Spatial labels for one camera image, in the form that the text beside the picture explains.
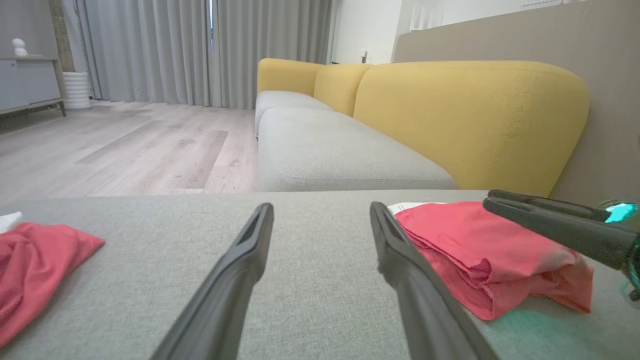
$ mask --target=folded red shirt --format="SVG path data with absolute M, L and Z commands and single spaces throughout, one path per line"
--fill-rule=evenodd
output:
M 528 295 L 591 311 L 593 269 L 580 254 L 481 202 L 425 204 L 396 218 L 453 296 L 480 319 L 499 318 Z
M 0 234 L 0 347 L 47 305 L 60 281 L 104 240 L 66 225 L 22 223 Z

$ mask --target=gray sofa cushion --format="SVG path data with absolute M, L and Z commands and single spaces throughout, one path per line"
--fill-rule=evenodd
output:
M 335 111 L 272 108 L 260 133 L 260 191 L 455 188 L 443 168 Z
M 263 91 L 255 99 L 255 136 L 258 136 L 260 118 L 265 111 L 271 108 L 307 108 L 333 111 L 331 106 L 299 92 Z
M 479 201 L 480 191 L 102 197 L 0 208 L 68 224 L 105 245 L 73 271 L 3 360 L 148 359 L 253 209 L 271 202 L 267 267 L 249 301 L 239 360 L 409 359 L 396 292 L 376 270 L 369 204 Z M 506 316 L 469 315 L 501 359 L 636 359 L 640 311 L 625 276 L 593 263 L 592 313 L 529 297 Z

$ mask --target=white decorative object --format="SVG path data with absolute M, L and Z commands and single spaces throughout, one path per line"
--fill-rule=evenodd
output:
M 22 41 L 22 39 L 15 38 L 11 41 L 11 43 L 13 44 L 13 47 L 14 47 L 13 52 L 15 53 L 16 56 L 29 55 L 27 53 L 27 49 L 24 48 L 26 44 L 24 43 L 24 41 Z
M 86 110 L 91 108 L 89 102 L 89 78 L 86 72 L 64 72 L 67 98 L 66 110 Z

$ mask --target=yellow sofa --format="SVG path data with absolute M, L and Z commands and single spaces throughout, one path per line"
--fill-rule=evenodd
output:
M 459 189 L 542 196 L 563 171 L 589 110 L 580 78 L 531 61 L 263 59 L 257 88 L 312 96 L 435 162 Z

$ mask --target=wooden floor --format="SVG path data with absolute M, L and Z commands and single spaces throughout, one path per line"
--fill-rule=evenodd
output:
M 251 192 L 252 110 L 93 101 L 0 135 L 0 204 L 60 197 Z

